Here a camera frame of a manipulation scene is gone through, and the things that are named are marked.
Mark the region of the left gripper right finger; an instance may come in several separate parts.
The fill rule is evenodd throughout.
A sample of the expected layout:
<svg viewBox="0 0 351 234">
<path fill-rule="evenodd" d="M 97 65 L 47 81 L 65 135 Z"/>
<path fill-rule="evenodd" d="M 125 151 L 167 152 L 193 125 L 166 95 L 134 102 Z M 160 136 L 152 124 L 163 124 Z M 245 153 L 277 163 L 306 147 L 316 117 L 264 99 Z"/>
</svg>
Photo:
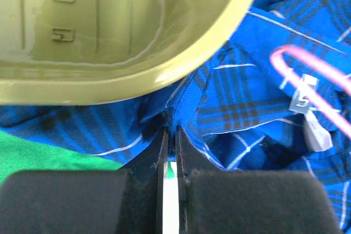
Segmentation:
<svg viewBox="0 0 351 234">
<path fill-rule="evenodd" d="M 319 181 L 306 172 L 225 172 L 175 137 L 180 233 L 340 233 Z"/>
</svg>

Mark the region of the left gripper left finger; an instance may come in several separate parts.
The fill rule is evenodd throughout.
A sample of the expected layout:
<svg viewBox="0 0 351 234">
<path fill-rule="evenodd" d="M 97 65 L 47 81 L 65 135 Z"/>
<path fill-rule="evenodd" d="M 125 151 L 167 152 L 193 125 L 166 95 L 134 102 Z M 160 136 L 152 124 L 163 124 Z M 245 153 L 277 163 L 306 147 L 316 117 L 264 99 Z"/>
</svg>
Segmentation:
<svg viewBox="0 0 351 234">
<path fill-rule="evenodd" d="M 1 233 L 161 233 L 168 132 L 116 171 L 37 170 L 1 187 Z"/>
</svg>

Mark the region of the blue plaid shirt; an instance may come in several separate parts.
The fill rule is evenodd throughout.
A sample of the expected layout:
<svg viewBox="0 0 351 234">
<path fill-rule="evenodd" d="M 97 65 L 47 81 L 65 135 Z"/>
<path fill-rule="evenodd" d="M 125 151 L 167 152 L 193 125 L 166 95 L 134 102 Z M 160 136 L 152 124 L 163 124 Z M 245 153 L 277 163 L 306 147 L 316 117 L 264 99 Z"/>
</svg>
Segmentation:
<svg viewBox="0 0 351 234">
<path fill-rule="evenodd" d="M 139 98 L 94 106 L 2 106 L 1 132 L 127 164 L 157 130 L 183 128 L 222 170 L 302 170 L 324 185 L 339 228 L 350 233 L 350 140 L 315 106 L 332 147 L 309 150 L 295 89 L 269 61 L 304 48 L 350 75 L 350 0 L 254 0 L 236 32 L 182 80 Z"/>
</svg>

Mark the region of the pink wire hanger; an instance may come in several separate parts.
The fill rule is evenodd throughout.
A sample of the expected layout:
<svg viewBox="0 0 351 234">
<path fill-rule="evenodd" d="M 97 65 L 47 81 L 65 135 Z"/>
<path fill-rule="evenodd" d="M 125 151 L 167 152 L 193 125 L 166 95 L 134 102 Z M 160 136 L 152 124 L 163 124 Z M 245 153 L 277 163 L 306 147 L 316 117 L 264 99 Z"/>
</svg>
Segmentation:
<svg viewBox="0 0 351 234">
<path fill-rule="evenodd" d="M 309 104 L 313 104 L 349 138 L 350 123 L 316 92 L 319 80 L 311 75 L 304 75 L 302 77 L 297 75 L 294 69 L 289 67 L 285 62 L 283 57 L 285 53 L 309 66 L 309 68 L 313 69 L 319 75 L 324 76 L 331 83 L 334 83 L 342 88 L 344 92 L 350 94 L 350 79 L 348 76 L 312 53 L 293 45 L 279 47 L 269 58 L 275 71 L 283 78 L 279 88 L 284 89 L 287 84 L 291 84 L 298 93 L 296 97 L 297 104 L 293 107 L 297 107 L 301 113 L 307 113 Z"/>
</svg>

